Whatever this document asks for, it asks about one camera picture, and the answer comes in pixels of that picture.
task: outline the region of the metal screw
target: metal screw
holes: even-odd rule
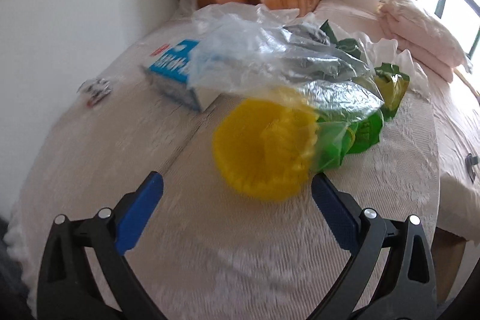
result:
[[[55,220],[53,221],[59,226],[60,224],[63,224],[65,222],[65,215],[59,214],[57,217],[55,217]]]
[[[100,211],[98,212],[98,216],[101,219],[107,219],[111,215],[112,215],[112,209],[110,208],[103,208],[103,209],[100,209]]]
[[[414,215],[414,214],[412,214],[412,215],[410,216],[409,220],[410,220],[410,222],[411,222],[413,225],[415,225],[415,226],[417,226],[417,225],[420,224],[420,218],[419,218],[418,216]]]
[[[372,220],[377,217],[377,212],[374,211],[373,209],[370,209],[370,208],[369,208],[369,209],[365,209],[365,210],[363,211],[363,214],[365,215],[365,217],[367,217],[367,218],[369,218],[369,219],[372,219]]]

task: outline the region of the clear plastic bag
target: clear plastic bag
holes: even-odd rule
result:
[[[265,23],[241,19],[238,14],[199,21],[204,34],[190,54],[191,87],[285,106],[301,102],[347,123],[365,119],[382,106],[366,62],[333,45],[292,33],[268,10],[261,9],[261,14],[259,20]],[[286,93],[290,90],[298,94]]]
[[[190,53],[189,86],[248,98],[213,139],[217,166],[239,192],[294,195],[309,170],[339,167],[354,124],[383,105],[363,47],[340,43],[312,16],[225,4],[192,18],[202,37]]]

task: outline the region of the blue gripper pad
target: blue gripper pad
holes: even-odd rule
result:
[[[355,255],[359,248],[359,225],[355,217],[359,216],[361,209],[351,197],[350,203],[353,202],[354,204],[352,209],[358,210],[357,216],[352,216],[349,209],[340,199],[341,195],[351,197],[349,194],[340,193],[325,174],[316,174],[313,177],[311,181],[311,196],[313,200],[325,217],[338,245]]]
[[[135,192],[135,201],[117,223],[115,247],[121,256],[136,246],[162,195],[163,178],[159,173],[151,172]]]

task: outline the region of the folded blanket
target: folded blanket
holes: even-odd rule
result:
[[[426,49],[418,46],[410,41],[400,37],[398,34],[393,33],[390,30],[389,25],[386,22],[386,19],[380,19],[380,26],[383,29],[383,33],[389,39],[396,39],[398,41],[398,48],[402,51],[408,49],[414,61],[422,63],[427,66],[433,72],[441,76],[448,83],[453,82],[453,69],[445,63],[439,61],[434,55],[428,52]]]
[[[468,67],[457,39],[438,17],[429,14],[415,0],[382,0],[380,22],[386,36],[398,40],[400,49],[409,49],[419,62],[434,70],[447,82],[452,68]]]

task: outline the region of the red label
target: red label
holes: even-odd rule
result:
[[[157,50],[155,50],[155,52],[153,52],[150,56],[157,56],[157,55],[160,55],[160,53],[162,53],[163,51],[165,51],[166,49],[168,49],[170,47],[170,45],[168,44],[164,44],[162,45],[160,48],[158,48]]]

